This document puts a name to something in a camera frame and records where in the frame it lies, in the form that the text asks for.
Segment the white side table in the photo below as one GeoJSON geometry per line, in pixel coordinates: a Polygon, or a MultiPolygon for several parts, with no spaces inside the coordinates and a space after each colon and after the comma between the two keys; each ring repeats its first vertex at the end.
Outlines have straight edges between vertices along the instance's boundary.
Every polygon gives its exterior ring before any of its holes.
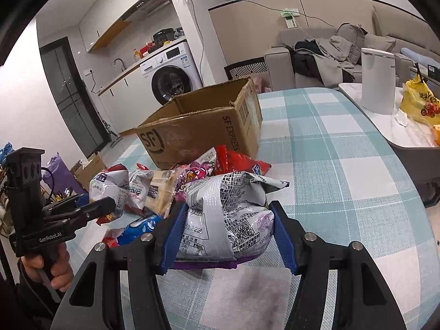
{"type": "Polygon", "coordinates": [[[402,102],[403,88],[395,88],[394,110],[392,115],[377,114],[362,106],[361,83],[341,83],[339,89],[363,111],[388,142],[402,148],[438,147],[431,135],[429,126],[409,118],[408,125],[404,127],[395,119],[394,116],[399,110],[400,103],[402,102]]]}
{"type": "Polygon", "coordinates": [[[425,207],[435,205],[440,200],[440,147],[431,135],[430,127],[408,119],[406,127],[395,119],[403,98],[403,88],[395,88],[394,110],[391,115],[371,112],[362,106],[362,84],[341,83],[339,90],[355,104],[371,123],[379,130],[394,153],[417,185],[433,183],[436,194],[432,200],[424,201],[425,207]]]}

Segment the human hand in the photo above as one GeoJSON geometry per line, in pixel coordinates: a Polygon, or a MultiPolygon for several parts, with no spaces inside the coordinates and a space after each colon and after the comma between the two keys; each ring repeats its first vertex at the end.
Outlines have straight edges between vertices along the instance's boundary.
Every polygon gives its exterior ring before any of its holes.
{"type": "MultiPolygon", "coordinates": [[[[70,255],[65,243],[58,245],[58,255],[58,260],[51,268],[51,273],[54,276],[51,280],[51,285],[52,288],[65,292],[73,280],[73,270],[69,264],[70,255]]],[[[25,255],[21,257],[21,262],[26,270],[26,274],[32,281],[36,283],[43,282],[38,273],[38,269],[43,269],[45,265],[41,255],[25,255]]]]}

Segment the range hood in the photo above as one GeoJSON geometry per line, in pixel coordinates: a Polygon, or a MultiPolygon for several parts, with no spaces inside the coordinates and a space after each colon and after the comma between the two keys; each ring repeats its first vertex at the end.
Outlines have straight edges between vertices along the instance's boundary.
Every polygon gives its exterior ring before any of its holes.
{"type": "Polygon", "coordinates": [[[171,0],[139,0],[130,7],[120,18],[122,21],[142,21],[148,15],[171,3],[171,0]]]}

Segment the purple bag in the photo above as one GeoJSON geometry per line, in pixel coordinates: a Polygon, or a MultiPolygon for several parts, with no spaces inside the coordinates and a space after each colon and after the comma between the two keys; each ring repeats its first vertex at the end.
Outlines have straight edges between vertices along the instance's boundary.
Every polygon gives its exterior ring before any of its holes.
{"type": "Polygon", "coordinates": [[[41,176],[43,181],[47,183],[54,192],[58,191],[63,194],[68,187],[71,187],[78,195],[87,192],[76,180],[75,176],[72,175],[58,153],[48,162],[47,168],[54,175],[55,186],[52,185],[52,177],[47,171],[42,170],[41,176]]]}

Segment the pillow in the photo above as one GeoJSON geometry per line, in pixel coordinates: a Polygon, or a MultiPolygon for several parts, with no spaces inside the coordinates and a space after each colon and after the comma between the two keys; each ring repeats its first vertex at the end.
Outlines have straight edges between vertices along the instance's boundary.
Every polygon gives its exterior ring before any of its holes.
{"type": "Polygon", "coordinates": [[[440,68],[440,63],[437,62],[435,59],[432,59],[431,57],[423,56],[422,54],[418,54],[417,52],[414,52],[406,47],[402,48],[400,51],[404,56],[412,59],[414,62],[421,64],[422,66],[425,66],[426,68],[428,68],[428,65],[440,68]]]}
{"type": "Polygon", "coordinates": [[[391,52],[395,46],[395,39],[391,37],[380,37],[369,33],[365,36],[364,47],[380,51],[391,52]]]}
{"type": "Polygon", "coordinates": [[[336,32],[336,36],[340,36],[351,42],[351,49],[347,60],[352,65],[356,65],[360,58],[361,49],[364,47],[365,35],[366,32],[360,24],[342,24],[336,32]]]}

